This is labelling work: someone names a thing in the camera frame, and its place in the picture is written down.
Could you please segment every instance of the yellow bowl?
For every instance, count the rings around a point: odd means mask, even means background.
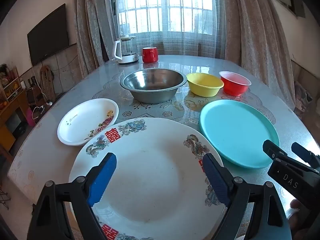
[[[224,86],[220,78],[206,73],[190,73],[187,79],[191,92],[206,98],[215,96]]]

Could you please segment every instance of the red bowl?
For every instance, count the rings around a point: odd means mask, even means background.
[[[226,94],[238,97],[247,91],[251,81],[244,76],[230,71],[220,71],[221,80],[224,82],[223,91]]]

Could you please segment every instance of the red mug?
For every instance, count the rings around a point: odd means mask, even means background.
[[[158,61],[158,49],[147,47],[142,49],[142,61],[144,63],[155,63]]]

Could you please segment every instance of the flat screen tv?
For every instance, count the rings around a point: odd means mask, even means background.
[[[69,46],[66,4],[55,9],[28,33],[32,65]]]

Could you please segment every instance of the bowl rim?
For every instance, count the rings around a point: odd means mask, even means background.
[[[204,86],[204,85],[200,85],[200,84],[194,83],[194,82],[188,80],[188,75],[191,75],[191,74],[205,74],[205,75],[213,76],[213,77],[215,77],[216,79],[218,79],[219,81],[221,81],[222,85],[216,86],[216,87],[208,87],[208,86]],[[223,82],[220,78],[216,77],[215,75],[211,75],[211,74],[208,74],[208,73],[199,73],[199,72],[189,73],[188,75],[187,75],[188,83],[197,85],[197,86],[199,86],[199,87],[208,88],[208,89],[220,89],[220,88],[223,88],[223,87],[224,87],[224,82]]]
[[[124,84],[124,80],[130,76],[131,74],[134,74],[134,73],[137,73],[137,72],[140,72],[140,71],[145,71],[145,70],[150,70],[150,69],[166,69],[166,70],[170,70],[170,71],[174,71],[178,74],[180,74],[183,78],[182,82],[180,82],[178,85],[174,86],[174,87],[170,87],[170,88],[163,88],[163,89],[155,89],[155,90],[143,90],[143,89],[132,89],[132,88],[129,88],[127,87],[125,84]],[[132,91],[132,92],[143,92],[143,93],[151,93],[151,92],[162,92],[162,91],[170,91],[170,90],[174,90],[174,89],[177,89],[181,86],[183,86],[185,83],[187,82],[187,77],[185,74],[177,71],[177,70],[173,70],[173,69],[170,69],[170,68],[148,68],[148,69],[140,69],[140,70],[137,70],[135,72],[132,72],[128,75],[126,75],[125,77],[123,77],[120,81],[120,86],[122,86],[124,89],[127,89],[129,91]]]
[[[237,76],[243,77],[244,79],[246,79],[247,81],[249,81],[249,85],[241,84],[241,83],[235,82],[235,81],[233,81],[233,80],[230,80],[230,79],[228,79],[228,78],[225,78],[225,77],[223,77],[223,76],[221,75],[221,73],[231,73],[231,74],[235,74],[235,75],[237,75]],[[240,74],[238,74],[238,73],[235,73],[235,72],[231,72],[231,71],[220,71],[220,72],[219,72],[219,75],[220,75],[222,78],[224,78],[224,79],[226,79],[226,80],[228,80],[228,81],[230,81],[230,82],[232,82],[232,83],[238,84],[238,85],[242,85],[242,86],[248,87],[248,86],[251,86],[251,84],[252,84],[249,79],[247,79],[246,77],[244,77],[244,76],[242,76],[242,75],[240,75]]]
[[[81,140],[81,141],[77,141],[77,142],[70,142],[70,141],[66,141],[60,134],[60,128],[61,128],[61,125],[62,125],[62,122],[64,122],[64,118],[67,114],[69,114],[71,111],[73,111],[75,108],[79,107],[79,106],[82,106],[84,104],[90,104],[90,102],[92,101],[106,101],[106,102],[109,102],[111,103],[112,105],[114,105],[116,111],[114,113],[114,117],[113,117],[113,120],[110,122],[110,124],[108,126],[112,126],[115,124],[118,116],[119,116],[119,106],[118,104],[113,101],[112,99],[109,99],[109,98],[95,98],[95,99],[90,99],[90,100],[87,100],[87,101],[84,101],[82,103],[80,103],[79,105],[76,105],[75,107],[73,107],[72,109],[70,109],[60,120],[60,123],[58,125],[58,128],[57,128],[57,136],[58,136],[58,139],[60,142],[62,142],[63,144],[65,145],[68,145],[68,146],[81,146],[81,145],[85,145],[88,141],[90,141],[91,139],[87,140],[87,139],[84,139],[84,140]]]

